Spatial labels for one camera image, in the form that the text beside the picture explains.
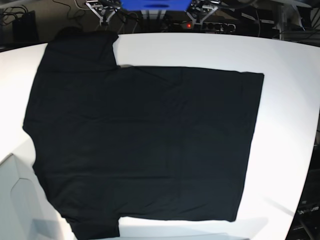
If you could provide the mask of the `white bin at table corner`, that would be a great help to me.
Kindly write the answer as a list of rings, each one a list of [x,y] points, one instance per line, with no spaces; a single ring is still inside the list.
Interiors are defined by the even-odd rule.
[[[31,168],[13,154],[0,163],[0,238],[75,239],[69,224],[47,201]]]

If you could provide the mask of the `black T-shirt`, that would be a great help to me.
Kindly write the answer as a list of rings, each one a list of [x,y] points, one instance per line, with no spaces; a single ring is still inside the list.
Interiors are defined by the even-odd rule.
[[[50,204],[79,240],[119,219],[237,217],[262,73],[116,63],[115,32],[62,36],[38,66],[23,130]]]

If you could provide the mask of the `black power strip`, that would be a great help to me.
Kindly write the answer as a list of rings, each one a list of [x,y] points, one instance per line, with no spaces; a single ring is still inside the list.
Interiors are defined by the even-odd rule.
[[[236,25],[233,23],[222,22],[203,22],[201,24],[193,24],[192,22],[174,23],[175,30],[197,32],[197,33],[220,33],[233,34],[236,32]]]

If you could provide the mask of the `blue box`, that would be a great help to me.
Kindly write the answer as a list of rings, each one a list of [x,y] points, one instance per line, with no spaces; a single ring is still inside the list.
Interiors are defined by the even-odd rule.
[[[122,0],[121,5],[128,11],[167,10],[185,11],[192,0]]]

